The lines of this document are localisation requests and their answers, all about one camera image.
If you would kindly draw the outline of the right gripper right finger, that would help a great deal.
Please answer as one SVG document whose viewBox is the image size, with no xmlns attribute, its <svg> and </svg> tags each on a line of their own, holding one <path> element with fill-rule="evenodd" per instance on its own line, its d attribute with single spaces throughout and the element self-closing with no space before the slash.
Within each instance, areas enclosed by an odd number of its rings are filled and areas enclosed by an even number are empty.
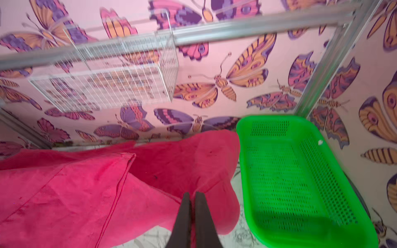
<svg viewBox="0 0 397 248">
<path fill-rule="evenodd" d="M 223 248 L 202 192 L 195 195 L 195 243 L 197 248 Z"/>
</svg>

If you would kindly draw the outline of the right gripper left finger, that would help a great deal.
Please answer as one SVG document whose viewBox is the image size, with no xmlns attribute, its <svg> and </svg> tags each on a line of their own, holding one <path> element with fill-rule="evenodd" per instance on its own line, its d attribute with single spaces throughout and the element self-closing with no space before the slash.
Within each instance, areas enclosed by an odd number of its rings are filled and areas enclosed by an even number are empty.
<svg viewBox="0 0 397 248">
<path fill-rule="evenodd" d="M 191 247 L 192 207 L 190 194 L 185 193 L 178 210 L 173 230 L 165 248 Z"/>
</svg>

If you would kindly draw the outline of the magenta t-shirt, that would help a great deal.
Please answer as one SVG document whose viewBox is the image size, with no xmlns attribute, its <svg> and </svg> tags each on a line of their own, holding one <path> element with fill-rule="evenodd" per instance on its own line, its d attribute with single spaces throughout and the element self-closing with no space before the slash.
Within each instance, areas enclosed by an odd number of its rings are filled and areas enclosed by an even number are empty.
<svg viewBox="0 0 397 248">
<path fill-rule="evenodd" d="M 233 131 L 174 142 L 135 142 L 80 152 L 24 149 L 1 161 L 1 247 L 112 248 L 153 227 L 172 232 L 185 193 L 205 194 L 219 235 L 238 223 L 231 180 Z"/>
</svg>

